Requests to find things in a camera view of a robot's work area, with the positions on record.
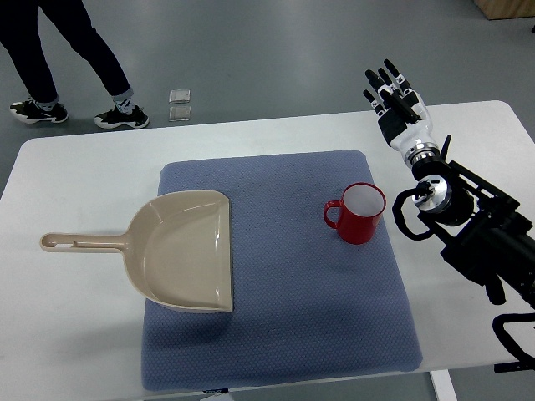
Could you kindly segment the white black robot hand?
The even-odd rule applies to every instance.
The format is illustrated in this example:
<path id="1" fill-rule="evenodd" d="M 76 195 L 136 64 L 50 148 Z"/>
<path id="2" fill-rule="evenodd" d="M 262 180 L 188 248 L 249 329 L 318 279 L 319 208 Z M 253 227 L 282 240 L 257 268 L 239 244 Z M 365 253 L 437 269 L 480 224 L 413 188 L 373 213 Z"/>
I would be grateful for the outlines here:
<path id="1" fill-rule="evenodd" d="M 424 158 L 438 156 L 429 111 L 407 78 L 388 59 L 382 68 L 368 69 L 364 75 L 371 89 L 363 95 L 378 117 L 387 145 L 399 152 L 410 168 Z"/>

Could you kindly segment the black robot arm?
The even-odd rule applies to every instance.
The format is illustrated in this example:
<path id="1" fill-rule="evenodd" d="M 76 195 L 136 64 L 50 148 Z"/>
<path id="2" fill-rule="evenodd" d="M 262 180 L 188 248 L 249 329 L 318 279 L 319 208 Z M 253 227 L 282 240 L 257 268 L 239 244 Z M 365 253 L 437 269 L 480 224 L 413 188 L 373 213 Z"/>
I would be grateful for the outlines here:
<path id="1" fill-rule="evenodd" d="M 519 202 L 454 160 L 448 148 L 417 140 L 400 153 L 417 181 L 392 206 L 398 229 L 413 241 L 432 236 L 443 243 L 441 257 L 467 280 L 484 287 L 489 301 L 506 301 L 508 284 L 534 304 L 532 222 Z"/>

